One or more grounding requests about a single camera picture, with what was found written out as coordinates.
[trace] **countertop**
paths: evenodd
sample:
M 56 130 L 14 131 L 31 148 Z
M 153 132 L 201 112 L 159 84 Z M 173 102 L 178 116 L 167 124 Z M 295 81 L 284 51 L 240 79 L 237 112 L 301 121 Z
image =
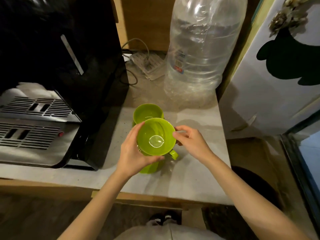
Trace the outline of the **countertop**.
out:
M 159 105 L 165 119 L 173 126 L 188 125 L 198 129 L 213 152 L 230 166 L 215 93 L 212 93 L 210 101 L 203 106 L 183 103 L 166 95 L 164 78 L 149 81 L 138 76 L 138 84 L 129 88 L 102 169 L 84 171 L 0 164 L 0 178 L 100 189 L 116 169 L 120 146 L 131 130 L 135 108 L 144 103 Z M 204 165 L 188 154 L 182 146 L 176 145 L 174 150 L 180 155 L 177 161 L 166 157 L 162 170 L 154 174 L 135 175 L 121 192 L 232 205 L 232 201 Z

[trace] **coffee machine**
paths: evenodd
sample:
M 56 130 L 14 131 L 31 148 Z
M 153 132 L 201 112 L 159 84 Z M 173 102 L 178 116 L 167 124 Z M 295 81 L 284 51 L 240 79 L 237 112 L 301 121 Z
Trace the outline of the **coffee machine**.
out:
M 0 0 L 0 163 L 98 170 L 128 91 L 110 0 Z

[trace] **green mug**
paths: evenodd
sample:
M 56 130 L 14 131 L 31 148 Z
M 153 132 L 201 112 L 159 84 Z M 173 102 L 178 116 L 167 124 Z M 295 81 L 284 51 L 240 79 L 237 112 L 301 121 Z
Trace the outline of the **green mug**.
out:
M 139 124 L 151 118 L 164 118 L 162 109 L 156 104 L 142 104 L 133 113 L 133 121 Z
M 137 144 L 144 155 L 162 156 L 169 153 L 176 160 L 179 155 L 173 150 L 176 144 L 176 139 L 172 136 L 174 131 L 174 127 L 165 119 L 148 119 L 138 132 Z M 159 170 L 159 162 L 147 167 L 148 169 L 144 168 L 141 173 L 156 172 Z

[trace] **green cup handle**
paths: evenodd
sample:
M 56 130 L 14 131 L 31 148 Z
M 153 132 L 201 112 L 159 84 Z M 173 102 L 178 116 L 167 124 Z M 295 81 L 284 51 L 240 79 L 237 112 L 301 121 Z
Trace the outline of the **green cup handle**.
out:
M 171 150 L 171 152 L 169 152 L 169 154 L 171 155 L 171 157 L 174 159 L 174 160 L 177 160 L 179 154 L 176 153 L 174 150 Z

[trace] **barcode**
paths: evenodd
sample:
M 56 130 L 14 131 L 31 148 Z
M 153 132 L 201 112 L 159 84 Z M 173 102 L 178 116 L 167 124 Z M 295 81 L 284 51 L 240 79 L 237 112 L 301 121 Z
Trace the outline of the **barcode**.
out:
M 179 61 L 179 60 L 176 60 L 176 61 L 174 62 L 174 64 L 175 64 L 175 66 L 178 67 L 178 68 L 182 68 L 182 65 L 183 65 L 183 63 L 182 63 L 181 61 Z

